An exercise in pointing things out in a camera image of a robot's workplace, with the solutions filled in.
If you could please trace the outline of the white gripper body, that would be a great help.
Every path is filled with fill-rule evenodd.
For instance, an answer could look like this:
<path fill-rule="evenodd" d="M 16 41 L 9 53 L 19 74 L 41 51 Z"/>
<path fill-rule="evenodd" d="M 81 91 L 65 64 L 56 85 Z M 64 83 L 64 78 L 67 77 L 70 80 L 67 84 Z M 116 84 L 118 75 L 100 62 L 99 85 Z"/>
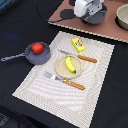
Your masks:
<path fill-rule="evenodd" d="M 94 15 L 102 9 L 104 0 L 76 0 L 74 14 L 77 17 L 83 17 L 85 14 Z"/>

